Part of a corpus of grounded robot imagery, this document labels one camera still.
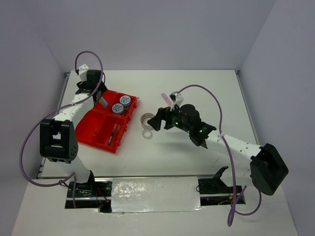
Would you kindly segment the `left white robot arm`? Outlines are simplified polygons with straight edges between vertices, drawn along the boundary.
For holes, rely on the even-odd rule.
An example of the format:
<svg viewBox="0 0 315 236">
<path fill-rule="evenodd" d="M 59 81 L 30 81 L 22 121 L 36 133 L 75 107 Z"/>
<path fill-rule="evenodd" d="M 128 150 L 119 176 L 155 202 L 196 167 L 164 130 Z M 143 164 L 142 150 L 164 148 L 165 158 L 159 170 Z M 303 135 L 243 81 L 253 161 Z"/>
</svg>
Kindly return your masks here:
<svg viewBox="0 0 315 236">
<path fill-rule="evenodd" d="M 104 72 L 79 69 L 81 79 L 76 85 L 70 106 L 63 108 L 52 119 L 40 123 L 40 154 L 56 163 L 68 175 L 75 174 L 69 188 L 91 196 L 96 191 L 95 177 L 78 156 L 78 141 L 75 128 L 83 117 L 102 100 L 107 87 L 102 81 Z"/>
</svg>

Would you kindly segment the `small clear tape roll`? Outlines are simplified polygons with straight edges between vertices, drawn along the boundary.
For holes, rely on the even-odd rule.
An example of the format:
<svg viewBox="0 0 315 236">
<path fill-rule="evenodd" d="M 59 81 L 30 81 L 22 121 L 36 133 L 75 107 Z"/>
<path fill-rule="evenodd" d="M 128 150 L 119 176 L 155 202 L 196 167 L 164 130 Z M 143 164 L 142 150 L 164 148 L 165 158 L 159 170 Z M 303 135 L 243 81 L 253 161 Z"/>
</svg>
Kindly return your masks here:
<svg viewBox="0 0 315 236">
<path fill-rule="evenodd" d="M 149 140 L 149 139 L 151 139 L 153 137 L 153 134 L 152 134 L 151 130 L 144 129 L 142 131 L 142 136 L 143 136 L 144 139 Z"/>
</svg>

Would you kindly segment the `red pen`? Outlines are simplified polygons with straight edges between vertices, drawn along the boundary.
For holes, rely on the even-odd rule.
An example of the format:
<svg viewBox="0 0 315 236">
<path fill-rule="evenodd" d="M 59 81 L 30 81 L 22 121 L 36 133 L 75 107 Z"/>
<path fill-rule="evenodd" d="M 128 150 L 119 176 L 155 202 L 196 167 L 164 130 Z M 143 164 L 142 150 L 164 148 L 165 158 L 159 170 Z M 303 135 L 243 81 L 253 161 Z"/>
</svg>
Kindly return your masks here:
<svg viewBox="0 0 315 236">
<path fill-rule="evenodd" d="M 113 126 L 113 130 L 112 130 L 112 132 L 111 132 L 111 135 L 110 135 L 110 138 L 109 138 L 109 140 L 108 140 L 108 146 L 110 146 L 111 145 L 111 143 L 112 143 L 112 139 L 113 139 L 113 137 L 114 137 L 114 134 L 115 134 L 115 131 L 116 131 L 116 129 L 117 129 L 117 126 L 118 126 L 118 124 L 114 124 L 114 126 Z"/>
</svg>

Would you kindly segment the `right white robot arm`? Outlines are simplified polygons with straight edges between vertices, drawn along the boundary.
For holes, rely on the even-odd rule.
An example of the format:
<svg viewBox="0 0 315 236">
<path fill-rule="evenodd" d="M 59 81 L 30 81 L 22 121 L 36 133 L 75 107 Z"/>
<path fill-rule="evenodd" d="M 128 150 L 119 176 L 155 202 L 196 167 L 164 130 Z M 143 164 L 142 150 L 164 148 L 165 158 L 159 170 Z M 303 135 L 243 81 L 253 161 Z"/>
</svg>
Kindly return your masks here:
<svg viewBox="0 0 315 236">
<path fill-rule="evenodd" d="M 162 121 L 165 121 L 165 130 L 176 127 L 187 132 L 196 146 L 231 155 L 241 162 L 250 171 L 243 184 L 251 184 L 265 195 L 274 195 L 288 175 L 288 167 L 275 146 L 269 143 L 255 145 L 220 134 L 214 126 L 201 120 L 199 111 L 191 104 L 159 108 L 157 114 L 148 120 L 148 125 L 160 131 Z"/>
</svg>

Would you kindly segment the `pink highlighter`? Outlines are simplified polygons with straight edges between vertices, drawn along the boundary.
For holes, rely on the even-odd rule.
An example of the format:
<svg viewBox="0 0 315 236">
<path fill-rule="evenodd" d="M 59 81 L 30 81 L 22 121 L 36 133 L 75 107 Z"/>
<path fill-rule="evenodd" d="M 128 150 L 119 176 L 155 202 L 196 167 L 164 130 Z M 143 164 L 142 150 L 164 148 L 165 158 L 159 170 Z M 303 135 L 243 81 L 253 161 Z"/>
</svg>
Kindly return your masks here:
<svg viewBox="0 0 315 236">
<path fill-rule="evenodd" d="M 169 97 L 165 93 L 162 93 L 161 96 L 164 99 L 164 101 L 166 102 L 166 104 L 171 107 L 173 102 L 169 99 Z"/>
</svg>

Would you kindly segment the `blue capped highlighter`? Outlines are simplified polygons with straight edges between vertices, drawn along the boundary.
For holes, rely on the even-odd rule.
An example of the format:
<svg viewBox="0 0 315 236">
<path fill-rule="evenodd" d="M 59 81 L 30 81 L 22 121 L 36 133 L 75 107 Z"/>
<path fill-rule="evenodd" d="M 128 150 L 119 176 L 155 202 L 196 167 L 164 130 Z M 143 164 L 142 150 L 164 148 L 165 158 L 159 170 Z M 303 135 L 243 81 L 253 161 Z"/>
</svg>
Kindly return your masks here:
<svg viewBox="0 0 315 236">
<path fill-rule="evenodd" d="M 99 102 L 104 108 L 108 106 L 107 101 L 103 97 L 100 98 Z"/>
</svg>

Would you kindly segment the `large clear tape roll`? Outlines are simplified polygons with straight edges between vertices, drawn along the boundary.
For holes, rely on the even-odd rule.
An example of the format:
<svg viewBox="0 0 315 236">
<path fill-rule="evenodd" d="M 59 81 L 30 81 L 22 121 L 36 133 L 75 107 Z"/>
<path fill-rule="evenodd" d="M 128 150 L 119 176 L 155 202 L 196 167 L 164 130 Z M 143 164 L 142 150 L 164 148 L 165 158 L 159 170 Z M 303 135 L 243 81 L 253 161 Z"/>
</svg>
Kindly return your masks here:
<svg viewBox="0 0 315 236">
<path fill-rule="evenodd" d="M 155 115 L 152 113 L 145 113 L 140 118 L 140 123 L 143 129 L 153 130 L 153 128 L 148 124 L 148 121 Z"/>
</svg>

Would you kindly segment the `blue white bottle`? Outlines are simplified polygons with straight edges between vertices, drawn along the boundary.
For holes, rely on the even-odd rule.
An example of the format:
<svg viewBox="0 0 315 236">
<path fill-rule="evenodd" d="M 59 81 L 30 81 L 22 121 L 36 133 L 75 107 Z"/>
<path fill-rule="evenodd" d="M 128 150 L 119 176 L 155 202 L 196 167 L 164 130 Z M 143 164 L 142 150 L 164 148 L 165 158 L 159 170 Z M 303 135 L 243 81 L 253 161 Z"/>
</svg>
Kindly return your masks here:
<svg viewBox="0 0 315 236">
<path fill-rule="evenodd" d="M 125 111 L 125 108 L 121 103 L 115 103 L 112 106 L 112 112 L 116 115 L 122 115 L 124 111 Z"/>
<path fill-rule="evenodd" d="M 132 103 L 131 97 L 128 96 L 128 95 L 123 95 L 123 96 L 120 97 L 119 103 L 122 104 L 122 106 L 123 106 L 124 108 L 127 108 L 127 107 L 129 107 L 129 106 L 131 105 L 131 103 Z"/>
</svg>

